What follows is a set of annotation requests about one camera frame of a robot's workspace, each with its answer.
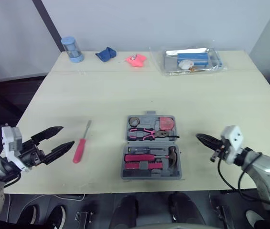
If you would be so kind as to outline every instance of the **table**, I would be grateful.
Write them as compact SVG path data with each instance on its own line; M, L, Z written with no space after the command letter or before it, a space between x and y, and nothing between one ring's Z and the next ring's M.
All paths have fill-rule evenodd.
M61 53L18 123L23 136L55 125L64 129L43 141L39 148L49 153L54 147L75 140L64 156L46 166L22 173L21 180L7 193L75 194L177 190L226 189L209 161L212 151L195 137L205 133L219 137L226 125L239 125L244 145L270 156L270 86L244 51L223 51L227 69L212 74L165 77L150 53L143 68L123 60L135 52L119 52L101 62L94 52L85 60L71 63ZM174 115L180 139L183 177L174 181L122 180L122 149L126 144L128 115L147 110ZM86 123L92 119L82 161L72 158ZM222 163L226 179L237 185L241 169ZM246 175L242 188L255 187Z

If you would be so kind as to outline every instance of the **screwdriver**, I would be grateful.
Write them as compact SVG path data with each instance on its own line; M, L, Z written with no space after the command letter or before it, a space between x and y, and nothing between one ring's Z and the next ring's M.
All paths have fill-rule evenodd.
M128 151L150 151L150 150L166 150L166 148L148 148L148 147L128 147Z
M90 124L91 124L91 120L88 121L87 123L87 126L86 126L86 131L84 133L84 136L83 138L81 138L79 140L79 143L78 143L78 146L76 148L76 153L74 154L74 157L73 157L73 163L77 164L81 161L82 159L82 155L84 153L84 149L85 149L85 143L86 143L86 134L87 134L87 131L90 127Z

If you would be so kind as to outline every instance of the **metal robot arm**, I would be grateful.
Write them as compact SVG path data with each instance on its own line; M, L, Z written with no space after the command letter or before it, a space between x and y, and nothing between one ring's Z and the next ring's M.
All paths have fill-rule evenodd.
M223 159L227 164L234 163L246 170L246 173L254 180L261 199L270 201L270 157L259 155L250 148L241 148L243 135L240 128L235 125L227 126L222 134L221 140L205 134L197 134L196 137L207 147L214 150L210 160L215 162L217 157Z
M0 212L4 203L4 185L8 182L9 186L15 179L19 180L21 172L29 172L32 166L38 166L41 163L48 165L61 157L74 144L74 141L64 143L45 155L38 149L39 142L56 135L63 127L50 127L34 136L30 140L22 143L22 136L17 127L4 126L2 130L2 144L5 158L0 157Z

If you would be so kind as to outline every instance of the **pink object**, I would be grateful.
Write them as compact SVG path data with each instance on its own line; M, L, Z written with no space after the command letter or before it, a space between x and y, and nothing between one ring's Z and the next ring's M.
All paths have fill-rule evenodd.
M126 162L129 162L129 161L154 161L155 155L153 155L153 154L127 154L127 155L125 155L124 160Z
M148 169L157 169L157 168L162 168L162 162L149 163ZM125 169L140 169L139 162L126 163L125 164Z
M73 157L73 163L77 164L78 162L81 161L82 155L85 149L85 143L86 143L86 139L81 138L79 140L78 146L76 148L76 153L74 154L74 157Z
M174 120L169 117L160 117L159 122L161 130L172 130L174 127Z
M126 59L126 61L130 63L133 67L143 67L145 60L146 57L140 54L130 56Z

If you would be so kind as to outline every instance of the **floor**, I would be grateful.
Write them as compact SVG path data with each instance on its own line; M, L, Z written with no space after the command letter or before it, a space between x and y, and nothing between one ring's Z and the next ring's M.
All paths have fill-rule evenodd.
M260 215L265 212L260 203L251 203L243 200L238 193L221 193L221 191L187 191L186 193L197 205L205 222L209 226L224 229L224 223L218 217L215 207L218 205L227 206L232 221L227 220L230 229L250 229L251 226L245 218L245 211L252 209ZM249 194L257 195L255 190L249 190ZM38 224L43 224L50 215L52 209L58 205L64 205L67 211L67 219L64 229L76 229L78 223L75 220L78 211L95 212L89 229L106 229L109 226L111 216L120 200L127 195L134 195L139 202L139 216L137 226L153 223L171 223L172 217L168 211L167 200L171 192L150 192L150 193L118 193L118 194L91 194L86 195L82 201L62 200L55 196L41 196L30 203L37 205L39 209ZM6 194L6 201L1 214L1 220L16 223L23 207L37 195L11 195L10 212L7 216L9 206L9 195ZM64 195L65 198L81 199L82 195Z
M22 112L26 109L38 87L43 81L41 78L33 78L26 80L17 80L0 83L0 94L5 96L10 102L18 106ZM15 126L19 118L4 108L0 107L0 124L9 123ZM248 190L251 195L257 195L256 190ZM241 199L238 193L228 193L227 191L187 191L184 192L195 202L207 225L218 228L225 228L223 222L218 217L216 206L226 206L225 208L231 213L231 219L227 219L230 229L250 229L251 226L245 218L245 211L253 209L262 216L265 212L260 203L249 203ZM8 195L6 194L1 220L11 223L17 222L23 207L32 199L30 205L39 206L38 223L45 222L52 209L57 205L64 205L67 210L67 220L64 229L75 229L78 224L75 220L78 211L89 211L93 206L95 216L89 228L106 229L109 226L110 218L115 207L120 200L126 195L134 195L139 201L139 217L137 225L145 225L151 223L170 223L172 218L168 211L167 198L169 192L155 193L132 193L132 194L91 194L86 195L82 201L63 200L56 196L37 196L37 195ZM82 195L64 195L65 198L81 199Z

